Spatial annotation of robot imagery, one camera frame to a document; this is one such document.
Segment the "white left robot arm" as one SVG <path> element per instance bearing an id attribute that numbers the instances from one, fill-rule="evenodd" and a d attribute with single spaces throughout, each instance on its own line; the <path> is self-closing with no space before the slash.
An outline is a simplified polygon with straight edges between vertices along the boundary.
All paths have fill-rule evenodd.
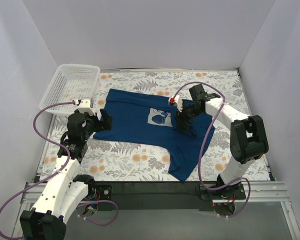
<path id="1" fill-rule="evenodd" d="M 55 170 L 45 182 L 40 197 L 30 210 L 24 210 L 19 218 L 26 240 L 62 240 L 66 235 L 66 224 L 82 200 L 92 211 L 100 203 L 109 203 L 91 175 L 79 174 L 77 169 L 88 150 L 88 140 L 96 132 L 109 131 L 112 117 L 100 109 L 101 118 L 82 108 L 68 117 L 67 131 L 60 138 Z"/>

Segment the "blue t shirt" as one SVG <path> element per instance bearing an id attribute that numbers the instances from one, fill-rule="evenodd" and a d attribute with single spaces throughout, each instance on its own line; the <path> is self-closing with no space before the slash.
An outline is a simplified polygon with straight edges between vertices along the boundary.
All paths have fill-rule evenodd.
<path id="1" fill-rule="evenodd" d="M 112 117 L 112 128 L 95 133 L 93 138 L 165 148 L 170 153 L 169 174 L 185 182 L 198 164 L 201 147 L 208 149 L 215 128 L 210 126 L 212 116 L 201 114 L 194 119 L 194 135 L 178 131 L 174 119 L 177 108 L 168 100 L 110 89 L 104 109 Z"/>

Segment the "floral table cloth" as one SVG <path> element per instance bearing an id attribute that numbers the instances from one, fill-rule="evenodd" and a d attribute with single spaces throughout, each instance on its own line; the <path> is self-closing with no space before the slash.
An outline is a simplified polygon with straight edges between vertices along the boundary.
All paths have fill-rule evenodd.
<path id="1" fill-rule="evenodd" d="M 221 91 L 226 102 L 240 112 L 248 114 L 249 107 L 243 86 L 236 70 L 232 71 L 102 71 L 99 75 L 93 106 L 105 106 L 110 89 L 171 97 L 178 93 L 189 99 L 189 82 L 205 82 L 205 90 Z M 189 181 L 216 180 L 231 158 L 230 131 L 219 121 L 201 166 L 188 177 Z M 78 169 L 79 174 L 89 174 L 97 181 L 173 181 L 168 172 L 169 152 L 159 146 L 102 141 L 90 139 L 88 150 Z"/>

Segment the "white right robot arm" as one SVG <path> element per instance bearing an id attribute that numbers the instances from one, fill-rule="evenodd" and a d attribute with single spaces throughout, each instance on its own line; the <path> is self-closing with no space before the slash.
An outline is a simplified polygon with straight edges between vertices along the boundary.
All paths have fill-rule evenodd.
<path id="1" fill-rule="evenodd" d="M 231 158 L 227 167 L 218 175 L 214 186 L 201 186 L 209 192 L 215 192 L 227 199 L 239 189 L 243 176 L 256 160 L 269 151 L 269 144 L 263 119 L 259 115 L 247 115 L 226 104 L 226 97 L 215 87 L 213 93 L 204 90 L 205 83 L 193 81 L 189 89 L 192 103 L 187 104 L 178 93 L 168 100 L 175 106 L 176 128 L 189 136 L 195 134 L 194 119 L 202 114 L 212 116 L 230 131 Z"/>

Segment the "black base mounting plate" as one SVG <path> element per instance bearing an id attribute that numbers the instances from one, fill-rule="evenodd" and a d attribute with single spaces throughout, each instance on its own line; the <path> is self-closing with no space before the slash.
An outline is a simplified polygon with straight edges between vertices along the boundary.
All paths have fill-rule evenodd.
<path id="1" fill-rule="evenodd" d="M 234 204 L 246 199 L 248 192 L 240 185 L 225 196 L 207 191 L 199 182 L 163 181 L 91 181 L 88 195 L 83 200 L 114 202 L 119 210 L 199 210 L 211 212 L 214 203 Z"/>

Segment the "white plastic basket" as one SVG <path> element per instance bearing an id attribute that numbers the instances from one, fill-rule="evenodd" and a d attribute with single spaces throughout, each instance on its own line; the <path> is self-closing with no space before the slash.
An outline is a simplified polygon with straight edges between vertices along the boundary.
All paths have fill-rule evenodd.
<path id="1" fill-rule="evenodd" d="M 92 99 L 100 71 L 98 66 L 93 65 L 60 65 L 39 103 L 39 109 L 42 110 L 57 103 Z"/>

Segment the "aluminium frame rail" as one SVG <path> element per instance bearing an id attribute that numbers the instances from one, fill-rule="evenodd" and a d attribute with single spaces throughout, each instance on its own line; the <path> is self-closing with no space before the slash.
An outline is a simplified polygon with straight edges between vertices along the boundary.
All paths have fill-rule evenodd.
<path id="1" fill-rule="evenodd" d="M 41 183 L 22 194 L 21 200 L 35 203 L 46 183 Z M 291 198 L 282 181 L 250 181 L 249 202 L 290 202 Z"/>

